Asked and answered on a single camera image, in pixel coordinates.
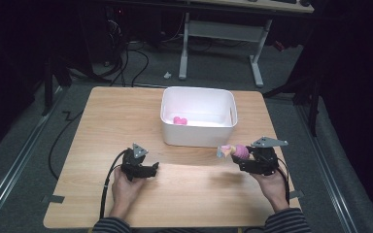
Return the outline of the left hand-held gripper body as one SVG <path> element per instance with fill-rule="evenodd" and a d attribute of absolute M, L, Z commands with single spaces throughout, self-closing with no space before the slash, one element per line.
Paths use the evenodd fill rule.
<path fill-rule="evenodd" d="M 148 151 L 137 144 L 127 149 L 120 165 L 121 171 L 132 182 L 134 178 L 148 178 L 150 171 L 142 165 Z"/>

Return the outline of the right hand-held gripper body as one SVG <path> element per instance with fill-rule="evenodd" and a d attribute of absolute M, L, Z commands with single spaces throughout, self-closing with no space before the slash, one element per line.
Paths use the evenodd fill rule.
<path fill-rule="evenodd" d="M 276 154 L 275 147 L 287 146 L 286 140 L 278 140 L 269 137 L 261 137 L 260 139 L 252 142 L 250 147 L 256 147 L 257 152 L 250 153 L 253 157 L 250 162 L 249 173 L 259 175 L 272 175 L 274 171 L 279 167 L 278 155 Z"/>

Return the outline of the pink ball rope toy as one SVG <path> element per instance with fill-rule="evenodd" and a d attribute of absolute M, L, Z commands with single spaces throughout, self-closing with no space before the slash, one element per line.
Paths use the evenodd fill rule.
<path fill-rule="evenodd" d="M 217 149 L 217 157 L 237 156 L 241 159 L 250 157 L 249 150 L 243 145 L 224 145 Z"/>

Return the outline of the white plastic bin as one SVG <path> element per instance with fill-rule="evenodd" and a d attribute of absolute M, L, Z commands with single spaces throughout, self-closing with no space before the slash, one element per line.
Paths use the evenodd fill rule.
<path fill-rule="evenodd" d="M 184 117 L 187 125 L 173 123 Z M 216 148 L 225 145 L 238 123 L 234 95 L 224 89 L 172 86 L 163 91 L 163 141 L 171 146 Z"/>

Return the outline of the person's right hand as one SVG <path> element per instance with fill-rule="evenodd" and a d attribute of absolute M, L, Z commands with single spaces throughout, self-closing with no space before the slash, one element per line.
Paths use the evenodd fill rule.
<path fill-rule="evenodd" d="M 286 183 L 281 170 L 276 170 L 269 176 L 252 174 L 252 177 L 258 182 L 263 195 L 275 213 L 289 208 Z"/>

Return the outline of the person's left hand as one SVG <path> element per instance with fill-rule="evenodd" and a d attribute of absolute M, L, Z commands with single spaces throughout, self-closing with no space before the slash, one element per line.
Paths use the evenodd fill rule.
<path fill-rule="evenodd" d="M 121 171 L 120 167 L 116 168 L 112 184 L 114 205 L 110 210 L 110 216 L 124 219 L 145 182 L 146 179 L 134 179 L 130 181 Z"/>

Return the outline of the black metal stand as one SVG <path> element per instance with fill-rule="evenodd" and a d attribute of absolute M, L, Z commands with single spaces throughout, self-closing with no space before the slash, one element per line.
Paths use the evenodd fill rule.
<path fill-rule="evenodd" d="M 293 93 L 292 103 L 294 105 L 309 106 L 309 112 L 307 116 L 307 127 L 309 132 L 316 137 L 316 123 L 317 116 L 319 113 L 319 98 L 320 89 L 322 85 L 321 77 L 305 77 L 294 81 L 289 81 L 277 88 L 267 91 L 262 94 L 264 98 L 270 98 L 280 93 Z"/>
<path fill-rule="evenodd" d="M 50 56 L 45 63 L 44 116 L 49 113 L 53 105 L 53 80 L 57 80 L 62 87 L 69 87 L 72 83 L 66 63 L 60 56 Z"/>

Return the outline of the desk with white legs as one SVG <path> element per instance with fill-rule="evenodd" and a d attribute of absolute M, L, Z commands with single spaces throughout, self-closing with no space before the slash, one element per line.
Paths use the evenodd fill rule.
<path fill-rule="evenodd" d="M 262 13 L 312 14 L 315 10 L 309 0 L 186 0 L 186 4 L 189 7 L 198 3 L 242 8 L 250 12 L 261 11 Z M 272 17 L 262 19 L 257 24 L 233 23 L 226 22 L 225 20 L 220 22 L 215 19 L 191 19 L 189 12 L 186 12 L 184 14 L 183 50 L 179 68 L 179 79 L 185 80 L 187 78 L 188 39 L 190 37 L 201 37 L 256 43 L 257 48 L 254 54 L 249 56 L 249 61 L 255 85 L 263 87 L 258 60 L 269 34 L 272 21 Z"/>

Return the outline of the metal floor rail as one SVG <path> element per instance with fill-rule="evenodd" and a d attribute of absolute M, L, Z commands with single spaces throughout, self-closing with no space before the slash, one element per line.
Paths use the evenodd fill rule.
<path fill-rule="evenodd" d="M 328 192 L 332 206 L 339 218 L 342 228 L 345 233 L 358 233 L 356 224 L 352 218 L 350 210 L 347 206 L 344 195 L 337 185 L 337 181 L 331 172 L 331 169 L 326 161 L 325 154 L 322 150 L 320 142 L 316 136 L 314 136 L 309 128 L 307 111 L 304 107 L 295 107 L 298 116 L 303 122 L 303 128 L 306 131 L 310 144 L 313 147 L 314 156 L 318 164 L 318 170 L 322 176 L 323 183 Z"/>
<path fill-rule="evenodd" d="M 15 118 L 9 126 L 9 131 L 0 141 L 0 209 L 31 157 L 54 108 L 67 90 L 67 87 L 55 89 L 53 104 L 47 111 L 44 105 L 44 91 L 40 89 L 35 95 L 35 101 Z"/>

